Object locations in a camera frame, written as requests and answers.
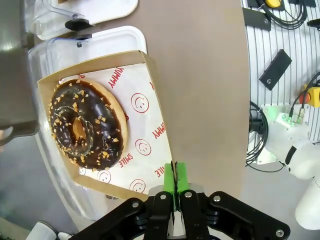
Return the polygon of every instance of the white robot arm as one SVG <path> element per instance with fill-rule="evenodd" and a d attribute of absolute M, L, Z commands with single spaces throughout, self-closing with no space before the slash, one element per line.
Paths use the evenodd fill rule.
<path fill-rule="evenodd" d="M 312 143 L 305 132 L 301 125 L 281 121 L 279 114 L 276 121 L 269 122 L 265 149 L 284 163 L 297 178 L 313 178 L 295 210 L 295 218 L 305 229 L 320 230 L 320 146 Z"/>

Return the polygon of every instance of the donut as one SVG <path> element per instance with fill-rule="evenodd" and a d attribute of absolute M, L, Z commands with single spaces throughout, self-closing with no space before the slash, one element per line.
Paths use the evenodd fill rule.
<path fill-rule="evenodd" d="M 126 147 L 128 131 L 115 97 L 87 79 L 67 81 L 54 91 L 49 119 L 63 155 L 86 169 L 104 170 L 116 164 Z"/>

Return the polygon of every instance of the black device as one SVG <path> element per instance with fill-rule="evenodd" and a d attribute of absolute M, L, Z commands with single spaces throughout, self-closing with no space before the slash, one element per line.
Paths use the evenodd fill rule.
<path fill-rule="evenodd" d="M 320 18 L 308 21 L 307 25 L 309 27 L 317 28 L 319 30 L 320 29 Z"/>
<path fill-rule="evenodd" d="M 222 191 L 207 197 L 185 190 L 160 191 L 143 202 L 130 198 L 113 211 L 74 235 L 70 240 L 166 240 L 174 229 L 174 209 L 181 212 L 185 235 L 177 240 L 219 240 L 209 228 L 234 240 L 286 240 L 290 228 Z"/>
<path fill-rule="evenodd" d="M 288 0 L 288 2 L 290 4 L 300 4 L 301 0 Z M 311 8 L 315 8 L 317 5 L 316 5 L 316 1 L 315 0 L 304 0 L 304 4 L 308 7 L 311 7 Z"/>
<path fill-rule="evenodd" d="M 246 26 L 271 30 L 271 21 L 267 18 L 266 14 L 260 11 L 251 10 L 248 8 L 242 8 L 244 24 Z"/>
<path fill-rule="evenodd" d="M 271 91 L 285 73 L 291 62 L 292 60 L 286 52 L 283 49 L 280 49 L 259 80 Z"/>
<path fill-rule="evenodd" d="M 246 1 L 248 3 L 249 8 L 260 8 L 261 7 L 259 0 L 246 0 Z M 272 10 L 278 10 L 278 11 L 286 10 L 284 1 L 281 1 L 280 6 L 275 7 L 275 8 L 269 7 L 268 5 L 266 5 L 266 6 Z"/>

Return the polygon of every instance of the paper box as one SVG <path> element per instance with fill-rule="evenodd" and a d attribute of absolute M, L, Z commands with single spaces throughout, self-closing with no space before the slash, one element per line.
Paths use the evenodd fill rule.
<path fill-rule="evenodd" d="M 145 64 L 150 75 L 151 82 L 153 83 L 158 81 L 158 71 L 156 69 L 154 61 L 148 55 L 141 51 L 128 51 L 94 58 L 68 67 L 39 80 L 39 94 L 41 96 L 43 105 L 45 106 L 47 119 L 49 120 L 50 115 L 49 109 L 46 106 L 48 106 L 51 102 L 51 98 L 54 95 L 54 88 L 56 88 L 60 80 L 69 76 L 136 64 Z M 109 196 L 121 199 L 135 197 L 141 200 L 146 200 L 148 198 L 147 192 L 139 193 L 131 191 L 129 189 L 115 186 L 110 183 L 101 182 L 91 177 L 81 175 L 79 171 L 80 169 L 77 165 L 72 164 L 69 158 L 67 156 L 64 156 L 61 152 L 60 155 L 70 177 L 73 179 L 73 181 L 84 187 L 94 189 Z"/>

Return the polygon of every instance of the white slatted panel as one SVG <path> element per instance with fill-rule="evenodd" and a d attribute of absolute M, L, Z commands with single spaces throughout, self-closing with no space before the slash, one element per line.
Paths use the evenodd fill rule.
<path fill-rule="evenodd" d="M 283 0 L 286 10 L 297 16 L 299 7 Z M 242 6 L 248 8 L 247 0 L 241 0 Z M 259 106 L 292 104 L 302 91 L 303 85 L 320 71 L 320 31 L 307 26 L 307 22 L 320 18 L 319 3 L 317 7 L 307 7 L 307 20 L 296 30 L 285 30 L 271 23 L 271 31 L 246 27 L 248 55 L 250 63 L 251 100 Z M 284 20 L 291 18 L 285 11 L 273 10 L 273 14 Z M 269 66 L 280 49 L 292 59 L 291 65 L 272 91 L 269 91 L 259 77 Z M 309 115 L 309 138 L 320 141 L 319 108 L 311 107 Z"/>

